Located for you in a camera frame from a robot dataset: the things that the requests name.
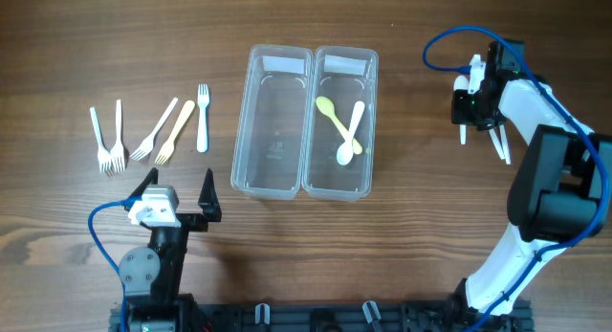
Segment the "white wide-handle spoon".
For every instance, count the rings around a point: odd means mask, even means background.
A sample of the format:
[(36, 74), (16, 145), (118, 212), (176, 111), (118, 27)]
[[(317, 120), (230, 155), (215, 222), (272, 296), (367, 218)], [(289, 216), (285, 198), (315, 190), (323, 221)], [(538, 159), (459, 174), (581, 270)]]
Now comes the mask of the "white wide-handle spoon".
[(355, 102), (349, 123), (348, 134), (345, 137), (344, 143), (337, 150), (337, 161), (341, 166), (348, 165), (353, 158), (353, 141), (355, 139), (355, 133), (360, 124), (364, 109), (365, 104), (363, 101), (358, 100)]

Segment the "yellow plastic spoon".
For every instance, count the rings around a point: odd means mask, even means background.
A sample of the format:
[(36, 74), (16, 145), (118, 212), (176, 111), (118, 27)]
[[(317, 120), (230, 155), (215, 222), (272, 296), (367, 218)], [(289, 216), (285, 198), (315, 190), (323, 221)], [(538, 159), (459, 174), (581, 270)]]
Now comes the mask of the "yellow plastic spoon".
[[(334, 103), (330, 99), (323, 96), (317, 97), (315, 103), (318, 111), (327, 118), (329, 118), (340, 133), (340, 135), (343, 138), (346, 138), (348, 136), (348, 129), (340, 122), (339, 118), (337, 117)], [(353, 139), (352, 143), (353, 152), (356, 155), (362, 154), (363, 148), (361, 144), (356, 139)]]

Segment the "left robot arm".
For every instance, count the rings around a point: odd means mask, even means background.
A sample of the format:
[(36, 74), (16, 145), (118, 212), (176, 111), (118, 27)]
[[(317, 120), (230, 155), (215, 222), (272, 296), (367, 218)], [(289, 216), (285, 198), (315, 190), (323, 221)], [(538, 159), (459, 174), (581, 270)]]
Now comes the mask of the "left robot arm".
[(199, 212), (178, 212), (174, 187), (158, 183), (152, 168), (128, 196), (125, 210), (135, 225), (151, 232), (149, 242), (126, 253), (119, 278), (124, 289), (121, 307), (111, 313), (111, 331), (212, 331), (212, 322), (191, 294), (179, 292), (192, 232), (206, 232), (222, 219), (208, 169), (198, 198)]

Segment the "white slim spoon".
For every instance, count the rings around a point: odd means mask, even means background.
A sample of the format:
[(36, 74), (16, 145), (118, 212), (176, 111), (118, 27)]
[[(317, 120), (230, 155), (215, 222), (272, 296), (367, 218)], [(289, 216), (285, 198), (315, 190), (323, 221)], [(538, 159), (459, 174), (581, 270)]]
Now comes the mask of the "white slim spoon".
[[(453, 90), (467, 90), (469, 88), (469, 80), (467, 77), (460, 75), (453, 83)], [(467, 126), (465, 124), (459, 125), (460, 129), (460, 144), (465, 145), (467, 143)]]

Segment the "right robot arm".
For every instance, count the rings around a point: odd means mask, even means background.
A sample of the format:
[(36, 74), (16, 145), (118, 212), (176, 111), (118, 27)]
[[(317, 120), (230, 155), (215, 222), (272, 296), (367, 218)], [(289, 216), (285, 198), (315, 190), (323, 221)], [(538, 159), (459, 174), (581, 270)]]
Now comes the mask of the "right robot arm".
[(474, 55), (453, 84), (451, 121), (467, 137), (470, 126), (489, 132), (498, 156), (508, 161), (504, 125), (511, 122), (528, 149), (510, 188), (509, 225), (485, 263), (464, 279), (457, 300), (463, 309), (501, 316), (543, 266), (581, 232), (603, 227), (599, 164), (611, 166), (610, 137), (573, 119), (541, 78), (528, 75), (518, 58), (521, 41), (490, 43)]

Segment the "white plastic spoon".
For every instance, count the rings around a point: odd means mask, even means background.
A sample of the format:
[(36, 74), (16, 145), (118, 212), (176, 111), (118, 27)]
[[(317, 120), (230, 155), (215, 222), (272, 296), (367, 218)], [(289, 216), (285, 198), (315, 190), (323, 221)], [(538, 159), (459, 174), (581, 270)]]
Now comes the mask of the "white plastic spoon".
[(501, 142), (499, 140), (499, 137), (497, 136), (497, 134), (495, 132), (495, 129), (494, 128), (490, 129), (489, 130), (489, 134), (490, 134), (490, 137), (492, 139), (492, 144), (493, 144), (493, 146), (494, 146), (498, 156), (500, 157), (501, 160), (504, 160), (505, 159), (505, 153), (504, 153), (504, 150), (502, 148), (502, 145), (501, 145)]
[(508, 144), (505, 126), (503, 124), (499, 125), (499, 135), (500, 135), (500, 140), (501, 140), (501, 147), (502, 147), (504, 161), (506, 165), (510, 165), (512, 163), (511, 155), (510, 155), (510, 148)]

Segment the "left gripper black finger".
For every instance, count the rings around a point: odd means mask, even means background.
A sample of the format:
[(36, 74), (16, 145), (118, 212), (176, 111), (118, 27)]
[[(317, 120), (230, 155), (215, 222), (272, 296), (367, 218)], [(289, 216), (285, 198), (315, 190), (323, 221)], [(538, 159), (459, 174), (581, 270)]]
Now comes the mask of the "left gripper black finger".
[(142, 182), (135, 188), (135, 190), (128, 196), (129, 199), (135, 197), (141, 197), (144, 191), (151, 185), (157, 185), (159, 180), (159, 170), (152, 167), (146, 174)]
[(198, 206), (208, 221), (220, 221), (222, 210), (214, 186), (213, 171), (208, 168), (198, 199)]

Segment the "light blue plastic fork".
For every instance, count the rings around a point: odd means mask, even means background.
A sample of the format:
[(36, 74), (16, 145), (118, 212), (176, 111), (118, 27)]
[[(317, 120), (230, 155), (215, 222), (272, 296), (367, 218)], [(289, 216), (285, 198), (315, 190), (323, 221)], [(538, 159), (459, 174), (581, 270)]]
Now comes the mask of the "light blue plastic fork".
[(208, 151), (207, 111), (210, 104), (209, 90), (205, 83), (198, 85), (197, 104), (199, 107), (199, 121), (196, 147), (198, 152), (205, 153)]

